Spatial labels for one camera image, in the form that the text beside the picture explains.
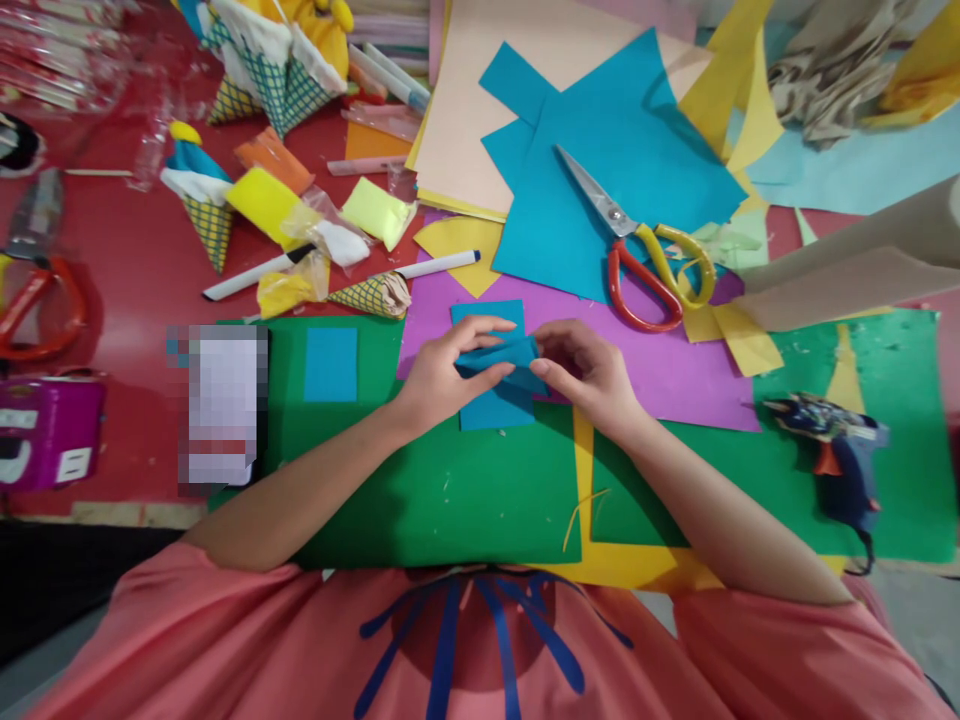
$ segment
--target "hand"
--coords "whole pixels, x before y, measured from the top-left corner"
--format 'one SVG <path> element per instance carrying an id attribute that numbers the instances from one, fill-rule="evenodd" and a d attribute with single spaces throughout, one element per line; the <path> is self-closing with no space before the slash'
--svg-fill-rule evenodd
<path id="1" fill-rule="evenodd" d="M 549 322 L 533 335 L 543 357 L 530 369 L 580 408 L 597 430 L 619 443 L 649 420 L 616 345 L 580 320 Z"/>
<path id="2" fill-rule="evenodd" d="M 462 353 L 503 342 L 488 333 L 510 332 L 516 323 L 488 315 L 469 315 L 443 337 L 420 348 L 407 382 L 390 403 L 407 429 L 419 437 L 470 401 L 492 390 L 514 371 L 511 363 L 497 363 L 472 378 L 464 379 L 454 367 Z"/>

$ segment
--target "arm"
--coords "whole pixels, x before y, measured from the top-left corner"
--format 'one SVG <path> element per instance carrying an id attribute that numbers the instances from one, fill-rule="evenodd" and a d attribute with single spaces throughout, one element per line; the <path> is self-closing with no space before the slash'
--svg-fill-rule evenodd
<path id="1" fill-rule="evenodd" d="M 454 362 L 461 353 L 502 342 L 488 333 L 514 327 L 471 316 L 424 344 L 392 402 L 244 490 L 195 525 L 184 542 L 224 568 L 266 572 L 287 562 L 391 454 L 513 371 L 499 363 L 465 380 Z"/>
<path id="2" fill-rule="evenodd" d="M 811 605 L 851 602 L 810 547 L 647 414 L 619 348 L 575 320 L 548 323 L 535 335 L 544 358 L 533 372 L 630 456 L 725 585 Z"/>

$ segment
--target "red scissors handle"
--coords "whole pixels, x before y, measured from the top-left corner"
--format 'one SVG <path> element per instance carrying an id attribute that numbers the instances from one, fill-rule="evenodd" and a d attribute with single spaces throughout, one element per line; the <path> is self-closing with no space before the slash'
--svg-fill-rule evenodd
<path id="1" fill-rule="evenodd" d="M 667 319 L 662 323 L 649 323 L 633 314 L 633 311 L 623 302 L 623 292 L 620 289 L 620 261 L 627 266 L 627 269 L 643 281 L 644 285 L 653 290 L 660 301 L 667 308 Z M 626 321 L 628 325 L 636 330 L 643 332 L 669 332 L 673 330 L 683 319 L 683 305 L 680 300 L 661 282 L 660 278 L 654 275 L 647 267 L 638 261 L 630 251 L 627 250 L 627 244 L 621 238 L 613 244 L 613 250 L 607 256 L 607 267 L 610 271 L 610 295 L 613 298 L 613 305 L 617 312 Z"/>
<path id="2" fill-rule="evenodd" d="M 70 267 L 61 257 L 50 257 L 46 259 L 49 267 L 37 265 L 30 274 L 30 279 L 17 293 L 13 302 L 0 318 L 0 359 L 11 360 L 14 362 L 30 362 L 35 360 L 45 360 L 52 355 L 65 350 L 83 330 L 87 324 L 87 303 L 83 299 L 83 294 L 73 275 L 70 273 Z M 43 293 L 50 285 L 56 281 L 67 294 L 67 301 L 70 304 L 70 317 L 63 329 L 54 337 L 38 345 L 31 345 L 23 348 L 13 347 L 13 336 L 20 327 L 20 323 L 30 312 L 30 308 L 36 305 L 37 301 L 43 296 Z"/>

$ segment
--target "glue gun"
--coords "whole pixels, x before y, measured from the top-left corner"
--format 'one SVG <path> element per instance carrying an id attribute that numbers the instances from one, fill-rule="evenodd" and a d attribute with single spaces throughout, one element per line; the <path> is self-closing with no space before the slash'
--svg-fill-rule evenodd
<path id="1" fill-rule="evenodd" d="M 820 509 L 857 531 L 872 564 L 870 533 L 877 524 L 880 503 L 871 459 L 875 449 L 887 446 L 890 429 L 809 393 L 763 404 L 773 411 L 780 427 L 821 443 L 814 468 Z"/>

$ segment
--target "pink shirt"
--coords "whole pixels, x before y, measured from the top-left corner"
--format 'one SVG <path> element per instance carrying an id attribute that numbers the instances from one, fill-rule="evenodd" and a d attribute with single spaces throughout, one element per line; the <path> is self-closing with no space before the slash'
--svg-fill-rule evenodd
<path id="1" fill-rule="evenodd" d="M 679 598 L 548 573 L 266 574 L 177 543 L 118 584 L 34 718 L 951 718 L 859 604 Z"/>

